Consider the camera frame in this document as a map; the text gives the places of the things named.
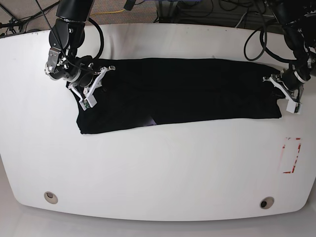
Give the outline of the black robot arm image left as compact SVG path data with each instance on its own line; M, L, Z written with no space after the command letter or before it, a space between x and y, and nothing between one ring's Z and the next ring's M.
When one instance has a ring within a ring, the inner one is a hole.
M74 86L87 87L101 73L94 66L104 49L104 36L100 26L90 18L93 0L60 1L54 26L49 33L50 50L45 73L52 80L64 79ZM100 48L95 57L77 57L85 39L85 23L90 22L100 36Z

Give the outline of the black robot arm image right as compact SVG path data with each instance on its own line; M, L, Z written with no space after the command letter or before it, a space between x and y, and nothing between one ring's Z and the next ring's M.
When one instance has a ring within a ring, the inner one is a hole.
M316 11L314 0L267 0L266 5L281 25L286 45L292 50L294 60L278 60L289 67L280 76L284 86L294 91L316 75Z

